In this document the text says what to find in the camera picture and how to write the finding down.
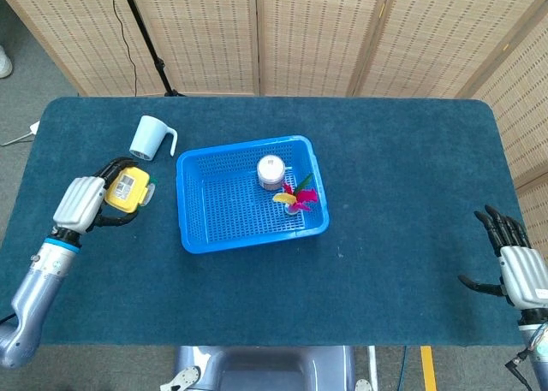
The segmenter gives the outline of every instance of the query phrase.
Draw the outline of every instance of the black stand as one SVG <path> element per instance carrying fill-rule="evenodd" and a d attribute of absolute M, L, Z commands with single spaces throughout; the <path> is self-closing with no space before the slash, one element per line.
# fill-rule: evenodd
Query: black stand
<path fill-rule="evenodd" d="M 151 52 L 152 60 L 154 61 L 154 67 L 156 67 L 156 70 L 158 71 L 160 79 L 162 80 L 162 83 L 164 83 L 164 87 L 165 87 L 164 95 L 184 97 L 184 94 L 180 94 L 179 92 L 177 92 L 177 90 L 171 88 L 170 81 L 168 80 L 168 77 L 164 73 L 165 63 L 162 59 L 158 57 L 158 54 L 156 53 L 156 50 L 154 49 L 154 44 L 152 44 L 151 38 L 148 35 L 148 31 L 146 30 L 145 23 L 143 22 L 143 18 L 140 16 L 139 8 L 137 7 L 135 0 L 127 0 L 127 1 L 128 1 L 129 8 L 131 9 L 131 12 L 134 14 L 134 18 L 135 18 L 135 21 L 137 22 L 137 26 L 139 27 L 140 33 L 143 35 L 143 39 L 145 40 L 146 47 L 148 48 L 148 51 Z"/>

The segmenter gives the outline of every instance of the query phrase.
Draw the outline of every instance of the table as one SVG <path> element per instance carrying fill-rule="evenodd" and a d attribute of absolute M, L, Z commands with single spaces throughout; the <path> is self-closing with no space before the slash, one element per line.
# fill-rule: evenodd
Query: table
<path fill-rule="evenodd" d="M 45 110 L 0 251 L 0 315 L 50 232 L 69 183 L 128 155 L 141 115 L 185 150 L 290 134 L 313 142 L 328 230 L 191 255 L 181 245 L 176 157 L 164 140 L 140 166 L 158 180 L 130 225 L 96 228 L 51 310 L 44 343 L 186 345 L 519 344 L 473 211 L 520 218 L 497 126 L 473 100 L 60 98 Z"/>

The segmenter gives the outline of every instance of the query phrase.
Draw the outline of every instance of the gray floor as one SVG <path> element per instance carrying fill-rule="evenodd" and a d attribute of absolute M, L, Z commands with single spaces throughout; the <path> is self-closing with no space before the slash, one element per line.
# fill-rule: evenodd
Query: gray floor
<path fill-rule="evenodd" d="M 4 0 L 0 0 L 0 44 L 14 63 L 14 73 L 8 79 L 0 80 L 1 144 L 24 134 L 28 126 L 40 118 L 45 106 L 52 99 L 74 96 L 77 93 Z M 32 143 L 26 142 L 0 149 L 0 244 L 31 145 Z M 515 347 L 436 347 L 433 355 L 438 389 L 524 389 L 503 367 L 517 351 L 519 349 Z M 174 355 L 174 347 L 41 347 L 27 367 L 11 371 L 0 370 L 0 389 L 159 389 L 159 384 L 169 380 Z M 378 374 L 382 391 L 396 390 L 401 361 L 400 347 L 378 348 Z M 367 377 L 366 354 L 363 349 L 358 350 L 356 363 L 358 377 Z M 533 383 L 532 370 L 528 364 L 524 365 L 522 373 Z M 404 389 L 424 389 L 418 347 L 409 348 Z"/>

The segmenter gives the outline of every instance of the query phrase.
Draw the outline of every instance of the blue basket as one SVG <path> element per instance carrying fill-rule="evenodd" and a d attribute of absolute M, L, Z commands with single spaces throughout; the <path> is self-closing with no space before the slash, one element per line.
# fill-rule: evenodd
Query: blue basket
<path fill-rule="evenodd" d="M 294 216 L 260 186 L 257 162 L 267 154 L 285 162 L 293 188 L 313 173 L 312 211 Z M 177 160 L 177 203 L 182 244 L 193 254 L 320 234 L 329 224 L 324 186 L 310 140 L 280 137 L 186 151 Z"/>

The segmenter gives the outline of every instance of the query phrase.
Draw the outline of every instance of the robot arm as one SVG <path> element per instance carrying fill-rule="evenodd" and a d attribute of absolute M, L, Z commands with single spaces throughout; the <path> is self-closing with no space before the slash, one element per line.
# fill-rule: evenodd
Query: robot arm
<path fill-rule="evenodd" d="M 548 267 L 531 243 L 522 225 L 503 216 L 490 206 L 486 212 L 475 211 L 483 223 L 501 269 L 500 285 L 482 284 L 459 275 L 459 280 L 479 293 L 506 297 L 510 305 L 521 311 L 519 330 L 526 348 L 505 366 L 531 389 L 517 370 L 517 365 L 531 355 L 537 381 L 548 391 Z"/>
<path fill-rule="evenodd" d="M 127 167 L 137 163 L 119 157 L 91 177 L 74 179 L 53 216 L 55 226 L 39 251 L 11 305 L 18 324 L 0 323 L 0 365 L 18 368 L 27 364 L 39 346 L 42 325 L 70 265 L 80 250 L 80 236 L 94 226 L 120 226 L 131 222 L 137 211 L 121 218 L 101 215 L 104 195 Z"/>

